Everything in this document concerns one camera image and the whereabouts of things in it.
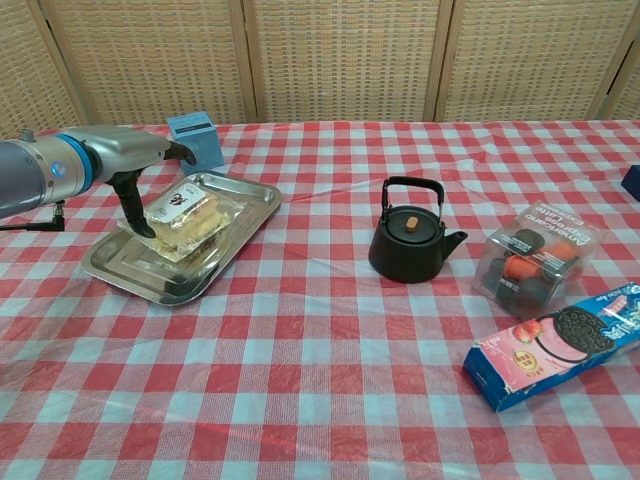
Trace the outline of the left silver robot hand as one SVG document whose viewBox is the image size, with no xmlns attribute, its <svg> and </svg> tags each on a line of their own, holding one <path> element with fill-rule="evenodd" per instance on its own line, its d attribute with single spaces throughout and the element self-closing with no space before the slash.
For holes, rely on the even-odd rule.
<svg viewBox="0 0 640 480">
<path fill-rule="evenodd" d="M 80 129 L 78 137 L 98 155 L 101 164 L 98 180 L 114 189 L 129 227 L 138 235 L 153 239 L 155 232 L 144 216 L 138 178 L 145 168 L 165 159 L 195 165 L 194 153 L 164 136 L 130 127 L 91 126 Z"/>
</svg>

